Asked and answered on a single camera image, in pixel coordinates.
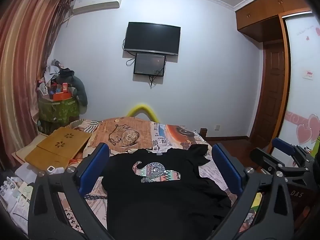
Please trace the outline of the dark green jacket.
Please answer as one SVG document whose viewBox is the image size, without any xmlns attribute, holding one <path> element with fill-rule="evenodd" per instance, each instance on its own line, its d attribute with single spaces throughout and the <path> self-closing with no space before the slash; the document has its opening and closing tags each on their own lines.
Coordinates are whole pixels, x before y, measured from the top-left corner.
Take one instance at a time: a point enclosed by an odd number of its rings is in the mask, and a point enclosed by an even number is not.
<svg viewBox="0 0 320 240">
<path fill-rule="evenodd" d="M 68 83 L 69 85 L 71 85 L 74 88 L 74 96 L 78 97 L 80 105 L 83 107 L 87 107 L 88 100 L 84 84 L 78 77 L 74 75 L 73 70 L 70 70 L 69 68 L 60 69 L 56 81 L 60 85 L 62 85 L 63 83 Z"/>
</svg>

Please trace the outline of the wooden wardrobe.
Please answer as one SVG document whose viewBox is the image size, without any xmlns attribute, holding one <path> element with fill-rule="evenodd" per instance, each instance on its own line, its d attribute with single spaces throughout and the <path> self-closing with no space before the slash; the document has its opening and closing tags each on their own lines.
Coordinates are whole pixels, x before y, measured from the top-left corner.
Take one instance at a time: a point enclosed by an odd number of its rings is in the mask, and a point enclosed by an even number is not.
<svg viewBox="0 0 320 240">
<path fill-rule="evenodd" d="M 279 14 L 308 7 L 306 0 L 255 0 L 236 11 L 237 30 L 258 42 L 279 40 Z"/>
</svg>

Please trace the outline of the white air conditioner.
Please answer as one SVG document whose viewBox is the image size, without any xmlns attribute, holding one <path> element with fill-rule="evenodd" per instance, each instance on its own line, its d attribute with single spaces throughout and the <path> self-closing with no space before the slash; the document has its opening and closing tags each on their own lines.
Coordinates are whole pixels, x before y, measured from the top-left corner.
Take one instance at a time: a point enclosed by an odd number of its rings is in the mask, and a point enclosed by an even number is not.
<svg viewBox="0 0 320 240">
<path fill-rule="evenodd" d="M 120 8 L 121 0 L 75 0 L 72 14 L 79 15 L 106 9 Z"/>
</svg>

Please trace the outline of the brown wooden door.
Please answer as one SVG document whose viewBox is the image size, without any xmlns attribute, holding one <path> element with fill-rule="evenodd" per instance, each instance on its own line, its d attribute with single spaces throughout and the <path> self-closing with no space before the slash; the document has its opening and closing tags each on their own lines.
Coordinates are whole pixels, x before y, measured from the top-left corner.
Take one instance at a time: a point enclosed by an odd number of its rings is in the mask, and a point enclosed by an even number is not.
<svg viewBox="0 0 320 240">
<path fill-rule="evenodd" d="M 249 138 L 250 142 L 259 148 L 266 147 L 272 139 L 282 102 L 284 77 L 284 44 L 264 44 L 263 80 L 258 110 Z"/>
</svg>

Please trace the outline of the white small device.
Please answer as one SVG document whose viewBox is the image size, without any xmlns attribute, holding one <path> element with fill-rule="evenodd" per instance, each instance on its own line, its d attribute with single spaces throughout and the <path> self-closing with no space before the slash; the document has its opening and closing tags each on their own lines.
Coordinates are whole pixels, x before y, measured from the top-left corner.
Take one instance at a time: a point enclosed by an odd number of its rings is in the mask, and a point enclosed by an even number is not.
<svg viewBox="0 0 320 240">
<path fill-rule="evenodd" d="M 49 167 L 47 168 L 47 172 L 48 172 L 49 174 L 53 174 L 53 173 L 55 172 L 55 167 L 49 166 Z"/>
</svg>

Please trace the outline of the bamboo lap desk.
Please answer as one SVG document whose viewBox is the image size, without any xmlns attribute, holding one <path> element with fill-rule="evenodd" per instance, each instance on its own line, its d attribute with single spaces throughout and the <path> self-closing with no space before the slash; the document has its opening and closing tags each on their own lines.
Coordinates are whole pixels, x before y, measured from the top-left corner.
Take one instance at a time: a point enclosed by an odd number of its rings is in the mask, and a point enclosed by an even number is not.
<svg viewBox="0 0 320 240">
<path fill-rule="evenodd" d="M 25 161 L 39 170 L 66 168 L 79 151 L 85 146 L 91 133 L 60 127 L 25 157 Z"/>
</svg>

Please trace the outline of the printed newspaper pattern bedspread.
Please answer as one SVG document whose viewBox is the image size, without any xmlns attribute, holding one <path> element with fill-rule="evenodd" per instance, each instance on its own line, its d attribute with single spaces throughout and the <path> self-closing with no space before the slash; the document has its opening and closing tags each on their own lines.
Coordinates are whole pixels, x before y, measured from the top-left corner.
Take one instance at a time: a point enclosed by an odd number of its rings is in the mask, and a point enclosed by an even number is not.
<svg viewBox="0 0 320 240">
<path fill-rule="evenodd" d="M 187 130 L 183 126 L 164 125 L 134 117 L 121 117 L 103 121 L 80 119 L 71 122 L 66 127 L 91 133 L 91 137 L 83 152 L 79 154 L 79 157 L 75 157 L 75 160 L 69 162 L 70 166 L 75 167 L 80 164 L 82 158 L 91 154 L 100 142 L 109 144 L 111 151 L 110 156 L 120 153 L 133 153 L 139 148 L 146 148 L 153 153 L 165 153 L 170 148 L 187 150 L 193 144 L 205 144 L 208 146 L 205 158 L 209 160 L 209 163 L 199 168 L 200 176 L 213 180 L 221 190 L 227 193 L 232 204 L 234 204 L 237 198 L 235 194 L 230 192 L 217 165 L 212 160 L 212 146 L 205 142 L 205 140 L 200 137 L 199 133 Z M 103 226 L 107 228 L 106 214 L 104 214 L 107 208 L 107 200 L 102 200 L 102 197 L 106 197 L 106 194 L 102 192 L 101 180 L 102 178 L 98 179 L 93 191 L 90 193 L 91 195 L 99 196 L 98 200 L 88 200 L 87 202 Z M 72 228 L 83 233 L 69 204 L 66 202 L 66 198 L 61 193 L 59 194 L 59 197 Z M 256 195 L 239 232 L 245 231 L 252 224 L 261 197 L 262 194 L 260 193 Z"/>
</svg>

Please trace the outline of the black t-shirt with elephant print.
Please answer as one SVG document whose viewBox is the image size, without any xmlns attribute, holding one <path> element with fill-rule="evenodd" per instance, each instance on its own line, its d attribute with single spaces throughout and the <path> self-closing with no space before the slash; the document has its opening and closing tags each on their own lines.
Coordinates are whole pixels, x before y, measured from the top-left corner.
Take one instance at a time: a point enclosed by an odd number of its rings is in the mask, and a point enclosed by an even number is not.
<svg viewBox="0 0 320 240">
<path fill-rule="evenodd" d="M 225 191 L 200 176 L 206 144 L 112 156 L 103 172 L 114 239 L 207 239 L 231 209 Z"/>
</svg>

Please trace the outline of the small black wall monitor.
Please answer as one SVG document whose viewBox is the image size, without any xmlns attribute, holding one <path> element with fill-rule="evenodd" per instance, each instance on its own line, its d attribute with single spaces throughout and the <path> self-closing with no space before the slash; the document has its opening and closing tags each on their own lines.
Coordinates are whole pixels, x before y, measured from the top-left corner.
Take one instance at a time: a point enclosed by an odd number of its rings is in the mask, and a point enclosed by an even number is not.
<svg viewBox="0 0 320 240">
<path fill-rule="evenodd" d="M 163 76 L 166 63 L 164 55 L 137 53 L 134 74 L 147 76 Z"/>
</svg>

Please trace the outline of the green cloth covered table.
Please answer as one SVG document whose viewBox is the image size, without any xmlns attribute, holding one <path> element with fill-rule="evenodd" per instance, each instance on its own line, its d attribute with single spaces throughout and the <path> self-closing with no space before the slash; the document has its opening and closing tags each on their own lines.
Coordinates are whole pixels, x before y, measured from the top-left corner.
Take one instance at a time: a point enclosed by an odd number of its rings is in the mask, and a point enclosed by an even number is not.
<svg viewBox="0 0 320 240">
<path fill-rule="evenodd" d="M 38 107 L 38 130 L 46 135 L 50 135 L 56 129 L 78 120 L 80 115 L 79 103 L 75 98 L 62 101 L 40 99 Z"/>
</svg>

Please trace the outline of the white wardrobe sliding door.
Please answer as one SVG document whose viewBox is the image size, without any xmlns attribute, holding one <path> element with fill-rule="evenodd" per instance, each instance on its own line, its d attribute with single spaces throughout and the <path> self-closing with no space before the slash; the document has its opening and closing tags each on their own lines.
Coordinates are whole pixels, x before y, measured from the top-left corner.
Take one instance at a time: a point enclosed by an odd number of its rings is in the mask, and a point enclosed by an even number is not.
<svg viewBox="0 0 320 240">
<path fill-rule="evenodd" d="M 310 11 L 283 16 L 290 84 L 278 137 L 312 150 L 319 136 L 319 21 Z"/>
</svg>

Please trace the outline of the orange box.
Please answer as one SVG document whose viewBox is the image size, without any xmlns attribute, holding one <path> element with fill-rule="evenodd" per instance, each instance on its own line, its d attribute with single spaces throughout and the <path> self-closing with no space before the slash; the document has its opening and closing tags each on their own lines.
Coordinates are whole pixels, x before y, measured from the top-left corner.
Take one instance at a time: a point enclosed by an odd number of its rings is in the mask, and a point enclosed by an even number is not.
<svg viewBox="0 0 320 240">
<path fill-rule="evenodd" d="M 63 100 L 67 100 L 70 99 L 72 97 L 71 93 L 64 93 L 64 92 L 60 92 L 60 93 L 55 93 L 53 94 L 53 101 L 63 101 Z"/>
</svg>

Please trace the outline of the striped red curtain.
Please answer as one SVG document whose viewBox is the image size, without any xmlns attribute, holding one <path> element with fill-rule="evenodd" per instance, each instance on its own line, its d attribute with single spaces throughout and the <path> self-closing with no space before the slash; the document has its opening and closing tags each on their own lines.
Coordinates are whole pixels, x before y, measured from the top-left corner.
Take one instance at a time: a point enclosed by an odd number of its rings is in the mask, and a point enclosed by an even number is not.
<svg viewBox="0 0 320 240">
<path fill-rule="evenodd" d="M 71 0 L 9 0 L 1 8 L 1 162 L 37 136 L 37 84 Z"/>
</svg>

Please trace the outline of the black wall television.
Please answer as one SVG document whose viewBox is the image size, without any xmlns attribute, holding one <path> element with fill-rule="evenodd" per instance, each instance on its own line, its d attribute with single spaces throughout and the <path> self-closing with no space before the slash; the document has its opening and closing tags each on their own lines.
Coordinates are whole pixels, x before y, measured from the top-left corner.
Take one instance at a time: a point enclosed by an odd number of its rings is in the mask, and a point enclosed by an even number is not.
<svg viewBox="0 0 320 240">
<path fill-rule="evenodd" d="M 124 50 L 177 56 L 181 28 L 173 25 L 129 22 Z"/>
</svg>

